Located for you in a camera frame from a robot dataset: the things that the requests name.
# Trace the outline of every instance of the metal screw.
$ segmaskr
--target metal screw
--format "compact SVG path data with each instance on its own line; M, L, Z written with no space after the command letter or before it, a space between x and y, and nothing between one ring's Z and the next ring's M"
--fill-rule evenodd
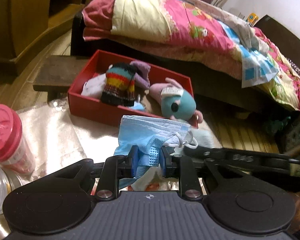
M101 198L109 198L109 197L112 196L112 192L110 190L107 190L107 189L99 190L97 192L97 196L101 197Z
M186 191L186 196L188 198L198 198L201 196L201 193L196 189L188 189Z

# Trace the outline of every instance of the pink lid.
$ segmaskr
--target pink lid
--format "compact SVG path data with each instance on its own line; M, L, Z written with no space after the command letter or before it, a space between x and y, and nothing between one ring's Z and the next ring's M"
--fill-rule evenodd
M22 124L15 111L0 104L0 162L8 160L17 149L22 136Z

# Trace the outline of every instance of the purple fabric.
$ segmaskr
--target purple fabric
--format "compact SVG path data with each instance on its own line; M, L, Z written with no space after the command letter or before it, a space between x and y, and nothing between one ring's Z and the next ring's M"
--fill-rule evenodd
M137 87L141 87L144 90L149 89L150 81L148 74L151 68L150 65L139 60L134 60L130 62L130 65L135 66L139 70L134 76L135 85Z

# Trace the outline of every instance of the striped knitted doll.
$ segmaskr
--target striped knitted doll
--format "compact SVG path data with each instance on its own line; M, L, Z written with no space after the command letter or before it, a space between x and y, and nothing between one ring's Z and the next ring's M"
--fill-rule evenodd
M113 64L106 72L106 85L101 102L113 106L134 105L134 76L137 68L127 63Z

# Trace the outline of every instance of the pink stuffed toy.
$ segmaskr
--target pink stuffed toy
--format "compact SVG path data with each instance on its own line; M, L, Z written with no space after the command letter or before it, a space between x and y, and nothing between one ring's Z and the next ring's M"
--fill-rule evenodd
M188 121L195 115L198 123L203 122L202 113L196 110L194 98L177 81L166 78L168 83L156 83L149 88L149 95L161 106L162 115L171 120Z

